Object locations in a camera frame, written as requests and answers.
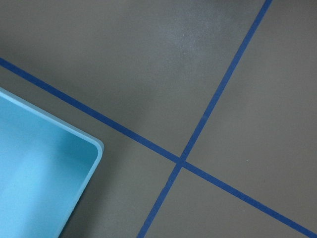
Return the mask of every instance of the gray floor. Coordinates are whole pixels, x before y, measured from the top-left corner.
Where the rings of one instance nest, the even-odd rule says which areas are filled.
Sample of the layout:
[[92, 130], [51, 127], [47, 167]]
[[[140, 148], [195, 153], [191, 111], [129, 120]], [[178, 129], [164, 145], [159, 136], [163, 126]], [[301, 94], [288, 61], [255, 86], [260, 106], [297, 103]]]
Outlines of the gray floor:
[[[0, 57], [180, 156], [263, 0], [2, 1]], [[317, 2], [275, 0], [188, 162], [317, 233]], [[0, 68], [99, 138], [62, 238], [136, 237], [174, 163]], [[182, 169], [147, 238], [305, 237]]]

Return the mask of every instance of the grid line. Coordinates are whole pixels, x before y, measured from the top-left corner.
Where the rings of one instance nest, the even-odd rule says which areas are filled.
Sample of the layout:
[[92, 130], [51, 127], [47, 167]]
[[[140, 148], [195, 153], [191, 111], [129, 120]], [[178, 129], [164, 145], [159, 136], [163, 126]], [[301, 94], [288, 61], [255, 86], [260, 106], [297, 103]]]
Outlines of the grid line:
[[240, 45], [235, 57], [233, 58], [227, 72], [225, 73], [221, 83], [219, 84], [215, 94], [213, 95], [209, 105], [207, 106], [207, 109], [205, 113], [203, 114], [201, 120], [199, 121], [197, 127], [195, 128], [191, 138], [189, 139], [182, 155], [180, 157], [172, 154], [171, 152], [165, 150], [164, 148], [156, 145], [155, 143], [151, 142], [150, 140], [138, 135], [137, 133], [131, 131], [130, 129], [122, 126], [121, 124], [113, 121], [112, 119], [108, 118], [107, 116], [95, 111], [94, 109], [86, 106], [85, 104], [79, 102], [78, 100], [70, 97], [69, 95], [63, 93], [62, 91], [52, 87], [51, 85], [45, 83], [44, 81], [32, 76], [31, 74], [27, 73], [26, 71], [18, 68], [17, 66], [13, 65], [12, 63], [6, 61], [3, 58], [0, 58], [0, 65], [9, 71], [17, 74], [21, 78], [29, 81], [30, 83], [38, 86], [39, 88], [42, 88], [43, 90], [47, 91], [48, 93], [60, 98], [64, 102], [76, 107], [77, 109], [81, 110], [82, 112], [92, 116], [93, 118], [101, 121], [102, 123], [110, 126], [111, 128], [119, 131], [120, 133], [128, 136], [129, 138], [135, 140], [136, 142], [146, 146], [147, 148], [157, 152], [158, 154], [162, 155], [163, 157], [173, 161], [176, 165], [174, 169], [172, 170], [165, 187], [161, 191], [160, 195], [158, 196], [154, 206], [152, 207], [147, 219], [144, 222], [144, 225], [142, 226], [138, 238], [142, 238], [145, 236], [148, 228], [150, 227], [152, 221], [154, 220], [158, 210], [160, 209], [162, 203], [164, 202], [164, 199], [166, 198], [168, 192], [170, 191], [174, 181], [176, 180], [180, 170], [182, 168], [196, 174], [197, 176], [203, 178], [204, 180], [210, 182], [211, 184], [223, 189], [224, 191], [232, 194], [233, 196], [241, 199], [242, 201], [248, 203], [249, 205], [259, 209], [260, 211], [270, 215], [271, 217], [279, 220], [280, 222], [286, 224], [287, 226], [297, 230], [298, 232], [310, 237], [310, 238], [317, 238], [317, 234], [314, 232], [306, 229], [305, 227], [297, 224], [296, 222], [286, 218], [285, 216], [279, 214], [278, 212], [270, 209], [269, 207], [263, 205], [262, 203], [256, 201], [255, 199], [247, 196], [246, 194], [240, 192], [239, 190], [231, 187], [230, 185], [222, 182], [221, 180], [213, 177], [212, 175], [206, 173], [205, 171], [197, 168], [196, 166], [188, 163], [186, 161], [190, 151], [192, 150], [194, 144], [196, 143], [201, 131], [203, 130], [208, 118], [210, 117], [217, 101], [219, 100], [222, 92], [224, 91], [224, 88], [226, 87], [235, 67], [237, 66], [244, 50], [246, 49], [249, 41], [251, 40], [253, 34], [255, 33], [255, 30], [257, 29], [258, 25], [260, 24], [262, 18], [264, 17], [267, 9], [269, 8], [272, 0], [266, 0], [259, 11], [254, 23], [252, 24], [250, 30], [248, 31], [246, 37], [244, 38], [242, 44]]

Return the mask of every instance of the light blue container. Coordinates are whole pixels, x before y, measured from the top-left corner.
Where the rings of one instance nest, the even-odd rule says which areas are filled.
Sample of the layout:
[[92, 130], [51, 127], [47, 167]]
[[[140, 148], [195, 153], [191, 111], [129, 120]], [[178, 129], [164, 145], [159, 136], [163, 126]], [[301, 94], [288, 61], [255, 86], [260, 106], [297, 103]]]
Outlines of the light blue container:
[[98, 139], [0, 88], [0, 237], [58, 237], [103, 150]]

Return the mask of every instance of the dark blue stripe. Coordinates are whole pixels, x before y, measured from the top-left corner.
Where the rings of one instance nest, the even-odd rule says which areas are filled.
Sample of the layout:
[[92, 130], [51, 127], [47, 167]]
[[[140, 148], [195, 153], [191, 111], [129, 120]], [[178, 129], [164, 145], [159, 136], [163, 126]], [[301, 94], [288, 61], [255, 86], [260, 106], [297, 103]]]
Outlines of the dark blue stripe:
[[313, 233], [312, 231], [306, 229], [305, 227], [299, 225], [296, 222], [293, 222], [292, 220], [288, 219], [287, 217], [284, 217], [283, 215], [279, 214], [278, 212], [275, 212], [274, 210], [270, 209], [269, 207], [266, 207], [262, 203], [254, 200], [253, 198], [249, 197], [248, 195], [245, 195], [244, 193], [236, 190], [235, 188], [231, 187], [230, 185], [220, 181], [219, 179], [207, 174], [206, 172], [202, 171], [201, 169], [198, 169], [196, 166], [184, 162], [183, 167], [190, 172], [198, 175], [199, 177], [207, 180], [208, 182], [211, 182], [212, 184], [216, 185], [217, 187], [225, 190], [226, 192], [232, 194], [233, 196], [241, 199], [242, 201], [250, 204], [251, 206], [259, 209], [260, 211], [270, 215], [271, 217], [279, 220], [280, 222], [288, 225], [289, 227], [297, 230], [298, 232], [311, 237], [311, 238], [317, 238], [317, 234]]
[[227, 69], [226, 73], [224, 74], [217, 90], [215, 91], [211, 101], [209, 102], [202, 118], [200, 119], [196, 129], [194, 130], [192, 136], [190, 137], [182, 155], [181, 155], [181, 159], [182, 160], [186, 160], [186, 158], [188, 157], [189, 153], [191, 152], [192, 148], [194, 147], [200, 133], [202, 132], [208, 118], [210, 117], [214, 107], [216, 106], [220, 96], [222, 95], [227, 83], [229, 82], [229, 79], [234, 71], [234, 69], [236, 68], [236, 66], [238, 65], [238, 62], [241, 58], [241, 56], [243, 55], [245, 49], [248, 46], [248, 43], [250, 42], [252, 36], [254, 35], [256, 29], [258, 28], [260, 22], [262, 21], [268, 7], [270, 6], [272, 0], [266, 0], [265, 3], [263, 4], [262, 8], [260, 9], [256, 19], [254, 20], [253, 24], [251, 25], [247, 35], [245, 36], [243, 42], [241, 43], [237, 53], [235, 54], [229, 68]]
[[143, 238], [145, 236], [145, 234], [147, 233], [149, 227], [151, 226], [155, 216], [157, 215], [157, 213], [158, 213], [161, 205], [163, 204], [170, 188], [172, 187], [173, 183], [176, 180], [176, 177], [178, 176], [178, 174], [182, 168], [181, 164], [182, 163], [179, 163], [174, 167], [172, 173], [170, 174], [170, 176], [167, 180], [165, 187], [160, 192], [156, 202], [154, 203], [150, 213], [148, 214], [148, 217], [146, 218], [145, 222], [143, 223], [143, 226], [141, 227], [137, 238]]
[[120, 125], [119, 123], [111, 120], [110, 118], [104, 116], [103, 114], [93, 110], [92, 108], [86, 106], [85, 104], [77, 101], [76, 99], [68, 96], [67, 94], [59, 91], [58, 89], [50, 86], [49, 84], [43, 82], [42, 80], [30, 75], [29, 73], [23, 71], [22, 69], [18, 68], [17, 66], [9, 63], [8, 61], [0, 58], [0, 65], [11, 72], [15, 73], [16, 75], [24, 78], [25, 80], [29, 81], [30, 83], [33, 83], [34, 85], [44, 89], [45, 91], [53, 94], [54, 96], [62, 99], [64, 102], [67, 102], [68, 104], [76, 107], [77, 109], [85, 112], [86, 114], [94, 117], [95, 119], [103, 122], [104, 124], [110, 126], [111, 128], [121, 132], [122, 134], [130, 137], [131, 139], [139, 142], [140, 144], [148, 147], [149, 149], [157, 152], [158, 154], [164, 156], [165, 158], [177, 163], [179, 161], [179, 158], [172, 154], [171, 152], [163, 149], [162, 147], [154, 144], [153, 142], [149, 141], [148, 139], [138, 135], [137, 133], [129, 130], [128, 128]]

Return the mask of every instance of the light blue tray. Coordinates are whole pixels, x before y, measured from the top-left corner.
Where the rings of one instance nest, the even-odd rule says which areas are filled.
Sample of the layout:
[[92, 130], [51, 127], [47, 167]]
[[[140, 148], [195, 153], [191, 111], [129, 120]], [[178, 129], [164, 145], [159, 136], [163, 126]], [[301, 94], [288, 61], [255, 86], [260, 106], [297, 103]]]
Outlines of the light blue tray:
[[98, 139], [0, 88], [0, 237], [58, 237], [103, 150]]

